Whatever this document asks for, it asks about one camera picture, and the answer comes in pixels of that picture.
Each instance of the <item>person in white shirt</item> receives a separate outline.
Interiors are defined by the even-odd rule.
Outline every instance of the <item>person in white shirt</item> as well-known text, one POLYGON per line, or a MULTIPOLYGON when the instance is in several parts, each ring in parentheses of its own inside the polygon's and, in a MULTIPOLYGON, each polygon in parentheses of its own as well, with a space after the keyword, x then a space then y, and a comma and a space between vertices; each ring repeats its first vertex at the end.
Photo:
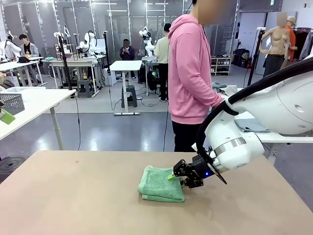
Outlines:
POLYGON ((170 23, 164 25, 164 37, 159 39, 156 44, 155 56, 157 57, 157 62, 159 64, 159 76, 160 76, 160 92, 161 97, 159 100, 161 102, 166 102, 168 100, 168 92, 166 83, 168 81, 168 55, 170 50, 170 45, 168 42, 168 33, 170 32, 170 23))

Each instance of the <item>gray stool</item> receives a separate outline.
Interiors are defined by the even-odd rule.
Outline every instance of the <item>gray stool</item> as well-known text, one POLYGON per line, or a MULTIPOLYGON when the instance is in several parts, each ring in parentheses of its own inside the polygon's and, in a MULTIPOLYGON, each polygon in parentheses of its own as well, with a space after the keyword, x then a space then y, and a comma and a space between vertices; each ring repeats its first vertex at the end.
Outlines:
POLYGON ((93 89, 89 79, 81 79, 77 81, 78 98, 90 98, 93 95, 93 89))
MULTIPOLYGON (((131 92, 132 96, 133 96, 133 100, 130 101, 129 97, 127 98, 128 101, 128 105, 133 105, 134 107, 137 107, 137 96, 136 96, 136 90, 135 90, 135 86, 128 86, 126 87, 126 92, 131 92)), ((124 104, 124 88, 122 87, 122 108, 125 108, 125 104, 124 104)))

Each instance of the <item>seated person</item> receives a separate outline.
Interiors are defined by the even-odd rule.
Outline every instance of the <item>seated person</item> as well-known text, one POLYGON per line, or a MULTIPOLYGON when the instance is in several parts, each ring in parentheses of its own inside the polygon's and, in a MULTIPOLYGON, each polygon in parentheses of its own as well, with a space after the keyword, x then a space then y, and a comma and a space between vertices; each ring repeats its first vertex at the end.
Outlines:
MULTIPOLYGON (((122 60, 134 60, 135 50, 132 48, 132 46, 129 45, 128 39, 124 39, 123 47, 121 48, 119 55, 122 58, 122 60)), ((131 76, 132 78, 136 78, 134 71, 131 71, 131 76)))
MULTIPOLYGON (((28 40, 28 37, 25 34, 21 34, 19 36, 19 39, 23 43, 21 47, 21 55, 27 57, 27 54, 29 54, 30 57, 39 57, 38 48, 35 46, 35 44, 31 43, 28 40)), ((34 71, 35 67, 27 66, 28 71, 31 73, 31 76, 33 79, 36 79, 36 73, 34 71)))

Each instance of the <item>fluorescent light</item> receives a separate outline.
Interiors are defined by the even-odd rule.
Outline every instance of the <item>fluorescent light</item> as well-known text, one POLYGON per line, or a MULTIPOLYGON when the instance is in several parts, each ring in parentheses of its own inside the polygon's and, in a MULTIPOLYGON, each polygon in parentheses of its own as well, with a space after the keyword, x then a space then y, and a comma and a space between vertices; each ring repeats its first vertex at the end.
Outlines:
MULTIPOLYGON (((110 10, 107 10, 107 11, 110 11, 110 10)), ((111 11, 127 11, 127 10, 111 10, 111 11)))
POLYGON ((94 2, 92 5, 117 5, 117 3, 94 2))

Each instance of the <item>mesh basket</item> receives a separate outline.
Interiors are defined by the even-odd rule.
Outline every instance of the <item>mesh basket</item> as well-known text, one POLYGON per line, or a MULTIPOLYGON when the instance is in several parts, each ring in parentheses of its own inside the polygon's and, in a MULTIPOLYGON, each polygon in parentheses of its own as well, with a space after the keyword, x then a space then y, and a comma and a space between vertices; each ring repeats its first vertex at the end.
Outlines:
POLYGON ((0 94, 0 100, 4 103, 2 108, 12 115, 25 110, 21 94, 0 94))

